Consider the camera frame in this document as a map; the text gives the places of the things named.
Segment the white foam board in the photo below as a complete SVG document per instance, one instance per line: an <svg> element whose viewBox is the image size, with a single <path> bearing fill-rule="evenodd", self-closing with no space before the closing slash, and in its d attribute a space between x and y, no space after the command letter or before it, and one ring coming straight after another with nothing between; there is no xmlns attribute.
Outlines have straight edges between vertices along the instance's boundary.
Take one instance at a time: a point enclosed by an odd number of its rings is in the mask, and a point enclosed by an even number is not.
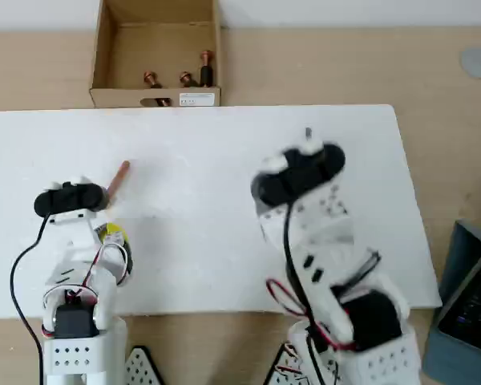
<svg viewBox="0 0 481 385"><path fill-rule="evenodd" d="M296 143L305 127L346 152L343 200L356 247L414 307L440 305L435 273L390 106L136 108L0 112L0 318L13 260L35 239L36 196L53 180L85 175L107 186L123 160L131 171L112 210L127 230L134 273L122 314L279 310L265 292L282 260L265 243L250 184L261 161ZM61 241L51 228L17 272L25 313L42 313L44 282Z"/></svg>

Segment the screw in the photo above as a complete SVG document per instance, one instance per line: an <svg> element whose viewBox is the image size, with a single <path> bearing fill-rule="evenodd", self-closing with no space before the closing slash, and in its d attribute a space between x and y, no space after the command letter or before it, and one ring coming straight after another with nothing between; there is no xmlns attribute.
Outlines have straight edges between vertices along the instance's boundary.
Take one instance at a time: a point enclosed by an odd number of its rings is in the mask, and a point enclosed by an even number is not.
<svg viewBox="0 0 481 385"><path fill-rule="evenodd" d="M180 82L185 88L199 87L200 85L192 78L192 75L184 71L180 74Z"/></svg>
<svg viewBox="0 0 481 385"><path fill-rule="evenodd" d="M210 66L210 62L214 59L214 54L212 51L203 51L200 57L203 61L200 71L200 85L202 87L212 87L214 84L214 70Z"/></svg>
<svg viewBox="0 0 481 385"><path fill-rule="evenodd" d="M144 72L144 82L150 86L150 88L162 88L162 84L159 83L157 80L157 74L153 71L146 71ZM157 104L161 107L169 107L171 106L171 102L169 99L156 99Z"/></svg>
<svg viewBox="0 0 481 385"><path fill-rule="evenodd" d="M157 74L153 71L144 72L144 82L150 88L162 88L162 84L157 81Z"/></svg>
<svg viewBox="0 0 481 385"><path fill-rule="evenodd" d="M201 52L201 60L203 60L204 66L209 66L212 59L214 59L214 53L212 51L206 50Z"/></svg>

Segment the red wire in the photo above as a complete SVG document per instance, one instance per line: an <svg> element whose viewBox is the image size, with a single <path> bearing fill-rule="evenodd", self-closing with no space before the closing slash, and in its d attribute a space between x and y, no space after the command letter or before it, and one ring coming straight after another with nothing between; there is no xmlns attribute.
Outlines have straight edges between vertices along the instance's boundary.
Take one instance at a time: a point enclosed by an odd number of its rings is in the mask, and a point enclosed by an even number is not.
<svg viewBox="0 0 481 385"><path fill-rule="evenodd" d="M294 304L301 308L302 312L301 313L298 313L296 312L295 310L292 310L290 309L289 307L287 307L284 303L282 303L278 297L276 296L276 294L274 293L274 289L273 289L273 285L276 285L281 291L283 291L283 293L287 296L288 299L290 299L292 302L294 302ZM303 306L303 304L301 304L293 295L292 293L290 293L290 291L285 287L283 286L283 284L281 284L281 282L279 282L278 280L274 279L274 278L268 278L266 281L265 281L265 286L267 287L267 290L269 291L269 294L271 294L271 297L273 297L274 301L277 302L278 305L280 305L281 307L283 307L286 311L288 311L289 313L291 313L292 315L295 315L297 317L304 317L306 316L306 312L305 312L305 307Z"/></svg>
<svg viewBox="0 0 481 385"><path fill-rule="evenodd" d="M276 368L281 371L289 371L291 373L296 373L297 375L303 374L302 371L299 371L298 369L294 369L293 367L284 367L283 365L277 365Z"/></svg>
<svg viewBox="0 0 481 385"><path fill-rule="evenodd" d="M288 308L284 303L282 303L278 297L276 296L276 294L274 293L274 289L273 289L273 285L276 285L286 296L287 298L289 298L292 302L294 302L294 304L298 307L300 307L302 309L302 312L301 313L298 313L296 312L295 310L292 310L290 308ZM265 286L267 287L267 290L269 291L269 293L271 294L271 297L273 297L273 299L278 303L278 305L280 305L281 307L283 307L287 312L291 313L292 315L295 315L297 317L306 317L307 316L307 313L306 313L306 308L303 306L303 304L301 302L299 302L293 295L292 293L290 292L290 290L288 290L285 286L283 286L283 284L281 282L279 282L277 279L274 279L274 278L268 278L267 280L265 280ZM353 349L353 346L354 346L354 343L350 343L350 344L347 344L347 345L342 345L342 344L339 344L339 343L335 343L331 340L331 338L324 332L323 330L323 326L321 325L321 323L319 322L316 322L316 326L317 326L317 329L319 330L319 333L321 334L321 336L323 337L323 339L325 341L327 341L327 343L329 345L331 345L334 349L337 349L337 350L341 350L341 351L347 351L347 350L352 350Z"/></svg>
<svg viewBox="0 0 481 385"><path fill-rule="evenodd" d="M96 265L96 262L98 262L98 258L99 258L99 250L96 252L95 259L93 259L91 266L89 266L89 270L87 271L86 277L82 281L82 286L87 287L87 280L91 276L91 271L93 270L93 267ZM82 293L82 289L79 289L75 294L71 296L71 298L75 298L80 293Z"/></svg>

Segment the white label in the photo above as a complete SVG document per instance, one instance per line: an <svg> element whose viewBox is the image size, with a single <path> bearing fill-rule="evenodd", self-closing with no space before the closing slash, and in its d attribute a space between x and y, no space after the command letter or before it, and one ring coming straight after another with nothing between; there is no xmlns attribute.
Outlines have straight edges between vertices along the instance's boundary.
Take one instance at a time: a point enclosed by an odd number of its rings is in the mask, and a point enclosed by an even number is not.
<svg viewBox="0 0 481 385"><path fill-rule="evenodd" d="M123 237L123 233L116 231L115 233L106 235L105 239L103 239L103 243L117 243L118 245L123 246L125 244L125 238Z"/></svg>
<svg viewBox="0 0 481 385"><path fill-rule="evenodd" d="M216 94L180 94L180 107L210 107L216 101Z"/></svg>

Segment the label on box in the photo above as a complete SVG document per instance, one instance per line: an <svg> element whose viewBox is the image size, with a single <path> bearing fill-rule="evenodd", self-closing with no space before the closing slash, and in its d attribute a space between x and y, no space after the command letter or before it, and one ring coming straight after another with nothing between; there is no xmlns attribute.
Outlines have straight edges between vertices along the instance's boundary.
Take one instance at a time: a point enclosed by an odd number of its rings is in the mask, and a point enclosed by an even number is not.
<svg viewBox="0 0 481 385"><path fill-rule="evenodd" d="M216 94L207 92L200 94L180 94L180 107L210 107L216 101Z"/></svg>

